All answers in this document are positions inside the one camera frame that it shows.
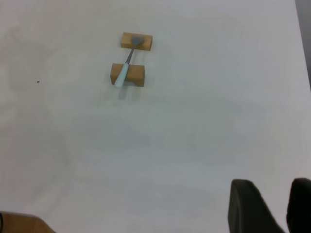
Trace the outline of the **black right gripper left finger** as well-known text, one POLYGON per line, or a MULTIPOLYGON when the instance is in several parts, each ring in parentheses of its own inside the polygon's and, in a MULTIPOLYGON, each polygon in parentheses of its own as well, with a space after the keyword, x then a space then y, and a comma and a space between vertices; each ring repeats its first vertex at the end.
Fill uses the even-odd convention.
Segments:
POLYGON ((231 182, 228 207, 230 233, 282 233, 257 187, 249 180, 231 182))

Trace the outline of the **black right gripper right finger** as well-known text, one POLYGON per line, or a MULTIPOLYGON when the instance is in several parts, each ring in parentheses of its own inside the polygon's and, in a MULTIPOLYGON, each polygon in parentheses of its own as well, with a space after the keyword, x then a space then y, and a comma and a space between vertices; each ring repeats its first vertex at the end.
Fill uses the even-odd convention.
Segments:
POLYGON ((311 181, 307 178, 296 178, 292 182, 287 226, 291 233, 311 232, 311 181))

